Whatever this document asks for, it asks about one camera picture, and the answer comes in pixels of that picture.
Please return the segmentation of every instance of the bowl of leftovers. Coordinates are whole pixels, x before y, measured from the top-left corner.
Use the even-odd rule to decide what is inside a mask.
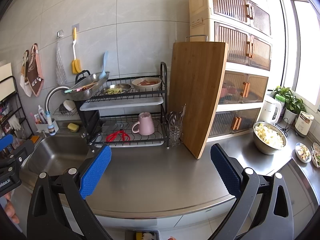
[[[287,143],[284,134],[267,122],[256,122],[253,125],[253,141],[256,147],[267,155],[281,151]]]
[[[104,88],[101,93],[103,95],[115,95],[122,94],[131,89],[131,85],[129,84],[115,84]]]
[[[309,151],[308,147],[302,143],[296,144],[296,154],[300,161],[303,163],[311,162],[311,152]]]
[[[320,168],[320,146],[317,143],[313,143],[312,163]]]
[[[137,92],[157,91],[161,85],[161,79],[154,77],[137,78],[131,84]]]

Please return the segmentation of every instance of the white kettle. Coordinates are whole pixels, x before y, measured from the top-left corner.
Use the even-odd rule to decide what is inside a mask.
[[[276,117],[273,119],[275,115],[276,108],[278,109]],[[275,124],[278,122],[280,114],[281,114],[282,106],[281,103],[270,96],[264,97],[263,108],[259,117],[259,122],[267,122],[270,124]]]

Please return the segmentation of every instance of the striped towel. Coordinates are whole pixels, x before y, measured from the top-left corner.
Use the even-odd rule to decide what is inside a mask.
[[[67,77],[66,73],[63,68],[63,63],[61,59],[60,54],[60,48],[59,48],[59,42],[57,42],[57,68],[56,68],[56,74],[57,74],[57,83],[59,85],[65,85],[67,83]]]

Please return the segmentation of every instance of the human hand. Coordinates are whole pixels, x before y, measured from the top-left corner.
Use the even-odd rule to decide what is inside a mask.
[[[14,210],[14,207],[10,201],[11,199],[11,192],[4,195],[4,197],[7,199],[7,204],[4,207],[4,211],[7,214],[8,217],[12,219],[13,222],[18,224],[20,222],[18,216],[16,215],[16,211]]]

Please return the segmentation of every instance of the blue gripper pad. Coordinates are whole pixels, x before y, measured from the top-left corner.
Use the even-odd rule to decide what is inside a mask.
[[[111,161],[111,148],[105,146],[91,163],[80,181],[80,195],[83,199],[93,193],[96,185]]]
[[[235,196],[237,199],[241,196],[241,178],[232,167],[232,164],[222,152],[219,144],[214,144],[210,150],[211,160],[216,167],[224,185],[226,186],[229,194]]]
[[[0,139],[0,151],[2,151],[4,148],[6,148],[12,142],[13,142],[12,134],[8,134],[8,135],[4,136],[2,139]]]

